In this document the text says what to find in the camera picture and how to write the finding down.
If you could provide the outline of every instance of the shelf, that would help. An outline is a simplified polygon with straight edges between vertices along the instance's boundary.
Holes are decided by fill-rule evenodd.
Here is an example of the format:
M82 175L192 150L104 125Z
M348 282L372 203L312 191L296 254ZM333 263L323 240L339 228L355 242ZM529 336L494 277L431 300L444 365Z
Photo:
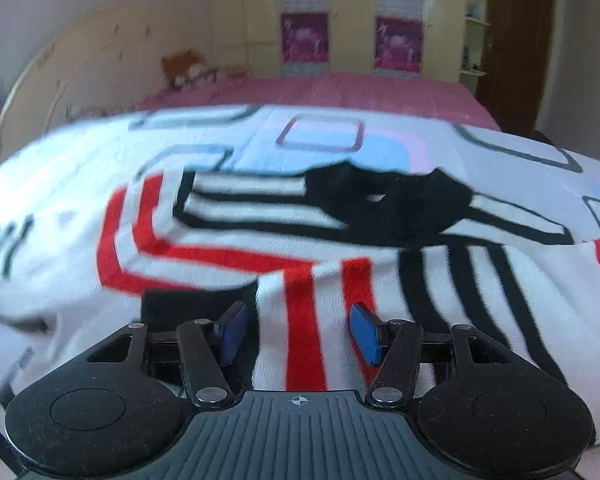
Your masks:
M484 20L479 20L478 18L472 18L471 16L464 17L468 22L477 23L477 25L482 25L484 27L489 27L491 23L485 22Z
M482 77L483 75L487 75L486 72L482 72L481 70L465 70L464 68L460 71L463 75L473 75L475 77Z

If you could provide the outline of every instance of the brown wooden door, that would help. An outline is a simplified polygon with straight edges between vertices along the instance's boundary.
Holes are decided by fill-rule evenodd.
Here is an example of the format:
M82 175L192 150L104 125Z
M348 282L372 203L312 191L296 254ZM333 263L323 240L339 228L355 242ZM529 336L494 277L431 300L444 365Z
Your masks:
M476 98L504 132L529 136L544 91L554 0L488 0Z

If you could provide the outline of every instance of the pink blanket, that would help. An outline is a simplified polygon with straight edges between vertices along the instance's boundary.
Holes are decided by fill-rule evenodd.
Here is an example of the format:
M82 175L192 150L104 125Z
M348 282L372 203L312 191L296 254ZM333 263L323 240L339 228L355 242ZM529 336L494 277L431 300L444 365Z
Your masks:
M140 107L156 110L245 103L356 108L500 130L488 111L460 83L420 78L333 74L315 78L225 79L165 90L145 99Z

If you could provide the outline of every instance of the pink picture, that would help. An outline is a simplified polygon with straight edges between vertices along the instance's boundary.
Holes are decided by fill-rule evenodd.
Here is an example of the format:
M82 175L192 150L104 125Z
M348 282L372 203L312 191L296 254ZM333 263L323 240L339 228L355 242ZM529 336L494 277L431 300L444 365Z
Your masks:
M329 25L326 14L282 15L285 62L323 63L329 60Z
M420 71L422 22L378 18L376 68Z

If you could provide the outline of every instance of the beige curved board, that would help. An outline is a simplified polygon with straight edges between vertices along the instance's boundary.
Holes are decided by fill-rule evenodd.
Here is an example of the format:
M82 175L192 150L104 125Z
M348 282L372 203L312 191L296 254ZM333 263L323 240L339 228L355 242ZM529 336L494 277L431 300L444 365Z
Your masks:
M195 48L175 12L107 6L73 22L29 63L0 114L0 163L79 107L126 107L166 86L160 60Z

